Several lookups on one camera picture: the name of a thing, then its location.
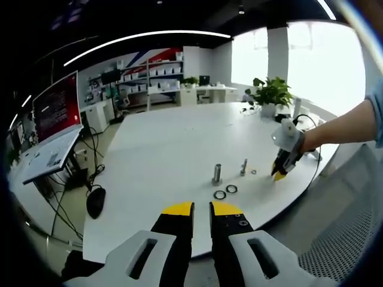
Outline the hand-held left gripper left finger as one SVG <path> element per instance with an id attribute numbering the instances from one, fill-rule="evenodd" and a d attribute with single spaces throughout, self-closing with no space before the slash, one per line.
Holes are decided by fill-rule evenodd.
<path id="1" fill-rule="evenodd" d="M 192 254 L 194 203 L 165 208 L 151 230 L 113 249 L 105 265 L 64 286 L 183 286 Z"/>

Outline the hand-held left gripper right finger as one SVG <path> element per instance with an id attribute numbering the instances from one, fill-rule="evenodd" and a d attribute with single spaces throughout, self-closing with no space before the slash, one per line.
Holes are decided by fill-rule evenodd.
<path id="1" fill-rule="evenodd" d="M 220 286 L 330 286 L 328 277 L 302 269 L 297 255 L 265 231 L 253 230 L 243 211 L 210 204 L 212 258 Z"/>

